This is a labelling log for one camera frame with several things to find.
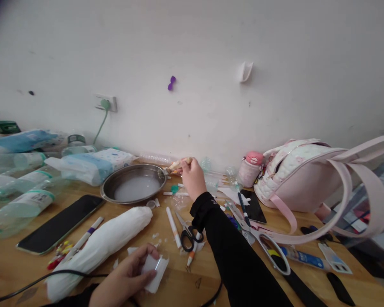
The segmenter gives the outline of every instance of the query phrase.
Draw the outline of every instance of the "green cable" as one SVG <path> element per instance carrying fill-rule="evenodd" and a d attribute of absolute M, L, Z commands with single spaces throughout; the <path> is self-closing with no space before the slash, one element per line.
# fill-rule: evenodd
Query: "green cable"
<path fill-rule="evenodd" d="M 104 120 L 102 121 L 101 126 L 99 127 L 98 133 L 94 138 L 93 145 L 95 145 L 95 142 L 97 141 L 97 138 L 98 138 L 99 133 L 101 132 L 102 126 L 104 126 L 105 120 L 107 119 L 108 110 L 111 107 L 110 102 L 106 99 L 101 100 L 101 106 L 105 109 L 105 116 L 104 116 Z"/>

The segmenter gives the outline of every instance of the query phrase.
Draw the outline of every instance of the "pink bottle cap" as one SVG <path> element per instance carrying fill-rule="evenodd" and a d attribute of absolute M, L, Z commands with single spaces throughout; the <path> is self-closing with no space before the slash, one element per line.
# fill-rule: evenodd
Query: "pink bottle cap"
<path fill-rule="evenodd" d="M 263 154 L 257 151 L 249 151 L 246 155 L 246 161 L 253 165 L 261 165 Z"/>

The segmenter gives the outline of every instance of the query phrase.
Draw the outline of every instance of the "pen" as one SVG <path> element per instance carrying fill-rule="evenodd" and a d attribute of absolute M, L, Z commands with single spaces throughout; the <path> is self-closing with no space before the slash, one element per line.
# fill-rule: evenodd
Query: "pen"
<path fill-rule="evenodd" d="M 86 233 L 84 233 L 84 235 L 81 237 L 81 239 L 68 252 L 67 256 L 64 257 L 64 259 L 60 262 L 60 264 L 69 261 L 76 254 L 76 252 L 84 245 L 84 243 L 93 234 L 93 232 L 97 229 L 97 227 L 102 223 L 103 220 L 104 220 L 103 217 L 99 217 L 95 221 L 95 223 L 91 226 L 91 228 L 88 229 Z"/>
<path fill-rule="evenodd" d="M 198 232 L 196 234 L 196 240 L 199 240 L 201 238 L 201 233 Z M 194 246 L 193 246 L 193 250 L 189 253 L 189 257 L 188 257 L 188 263 L 186 264 L 186 267 L 189 268 L 189 266 L 191 265 L 192 263 L 192 260 L 193 260 L 193 257 L 195 256 L 195 253 L 196 253 L 196 249 L 198 248 L 198 243 L 195 242 Z"/>
<path fill-rule="evenodd" d="M 249 227 L 251 227 L 251 225 L 250 225 L 250 221 L 249 221 L 249 217 L 247 216 L 246 208 L 244 207 L 244 204 L 243 204 L 242 194 L 240 194 L 240 192 L 238 192 L 238 197 L 239 197 L 240 206 L 242 207 L 244 220 L 246 221 L 246 224 L 247 224 Z"/>
<path fill-rule="evenodd" d="M 179 233 L 178 233 L 178 230 L 176 229 L 175 221 L 174 221 L 174 218 L 172 217 L 171 209 L 169 209 L 169 207 L 166 207 L 166 213 L 168 215 L 169 223 L 171 224 L 172 233 L 174 234 L 176 247 L 181 248 L 182 244 L 180 242 Z"/>

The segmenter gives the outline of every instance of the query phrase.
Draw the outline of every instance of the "black smartphone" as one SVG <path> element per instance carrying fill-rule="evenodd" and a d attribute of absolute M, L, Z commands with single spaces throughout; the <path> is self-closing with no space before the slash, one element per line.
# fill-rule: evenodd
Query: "black smartphone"
<path fill-rule="evenodd" d="M 21 240 L 16 248 L 35 255 L 48 253 L 103 203 L 100 197 L 84 195 Z"/>
<path fill-rule="evenodd" d="M 255 192 L 242 190 L 241 192 L 245 198 L 250 198 L 250 206 L 245 206 L 247 216 L 249 220 L 266 224 L 266 218 L 263 214 L 262 208 L 260 207 L 259 201 Z"/>

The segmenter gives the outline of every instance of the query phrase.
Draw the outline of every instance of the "white umbrella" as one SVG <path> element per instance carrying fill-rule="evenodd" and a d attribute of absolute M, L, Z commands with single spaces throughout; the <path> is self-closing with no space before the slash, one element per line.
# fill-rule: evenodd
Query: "white umbrella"
<path fill-rule="evenodd" d="M 120 250 L 149 224 L 152 211 L 148 207 L 134 207 L 109 220 L 88 239 L 84 248 L 70 261 L 58 265 L 54 271 L 73 269 L 90 273 L 111 254 Z M 57 302 L 70 294 L 82 277 L 73 274 L 57 274 L 47 279 L 47 296 Z"/>

